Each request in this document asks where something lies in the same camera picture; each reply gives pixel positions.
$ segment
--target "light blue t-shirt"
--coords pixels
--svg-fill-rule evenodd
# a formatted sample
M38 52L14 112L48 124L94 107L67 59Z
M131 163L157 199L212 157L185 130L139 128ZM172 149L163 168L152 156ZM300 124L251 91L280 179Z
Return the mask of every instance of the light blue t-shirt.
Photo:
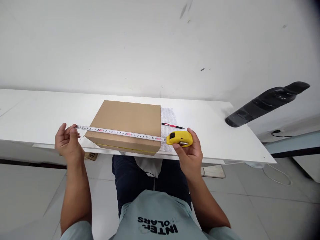
M81 221L69 227L61 240L92 240L90 223ZM197 239L240 240L228 227L217 227L209 234L193 221L189 205L164 192L144 190L121 210L117 233L110 240Z

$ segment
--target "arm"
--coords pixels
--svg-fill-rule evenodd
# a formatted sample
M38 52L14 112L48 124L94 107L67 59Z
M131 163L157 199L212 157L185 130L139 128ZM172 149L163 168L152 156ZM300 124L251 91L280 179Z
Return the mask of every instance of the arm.
M193 208L201 229L210 231L214 227L229 227L230 223L223 210L214 200L201 177L202 152L198 136L190 128L187 129L193 138L193 144L182 148L173 144L173 148L180 159L180 167L187 178Z
M61 234L70 226L87 221L91 224L91 194L86 168L84 165L84 151L78 142L79 134L73 124L66 128L63 123L59 128L55 149L67 161L67 186L61 211Z

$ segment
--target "hand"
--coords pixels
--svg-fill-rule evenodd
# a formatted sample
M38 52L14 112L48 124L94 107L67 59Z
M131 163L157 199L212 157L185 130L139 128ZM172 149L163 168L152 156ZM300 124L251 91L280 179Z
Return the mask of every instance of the hand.
M76 124L65 129L67 126L66 123L63 123L57 134L55 139L54 148L68 161L72 160L84 160L84 150L82 149L80 143L78 142L78 138L80 134L78 133Z
M174 143L173 148L180 159L180 167L188 180L194 177L201 177L201 162L203 154L201 152L200 141L197 134L190 128L187 129L193 139L193 144L189 147L181 147Z

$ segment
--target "pen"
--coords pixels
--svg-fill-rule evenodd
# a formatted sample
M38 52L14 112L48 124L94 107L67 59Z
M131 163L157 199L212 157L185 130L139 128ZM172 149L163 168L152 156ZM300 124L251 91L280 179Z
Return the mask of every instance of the pen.
M175 126L175 125L171 125L171 124L168 124L168 123L161 123L162 125L165 125L165 126L170 126L170 127L175 127L175 128L180 128L180 129L185 129L183 127L178 127L178 126Z

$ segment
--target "person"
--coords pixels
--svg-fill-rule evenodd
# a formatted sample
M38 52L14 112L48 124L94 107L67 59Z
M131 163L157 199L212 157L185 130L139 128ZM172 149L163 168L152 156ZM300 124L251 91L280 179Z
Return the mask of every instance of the person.
M66 129L63 123L55 137L55 149L67 162L61 239L91 240L91 194L75 126ZM174 144L180 161L164 159L158 178L147 176L134 157L113 156L119 227L110 239L239 239L202 179L197 134L187 131L193 144L185 148ZM191 201L201 229L193 220Z

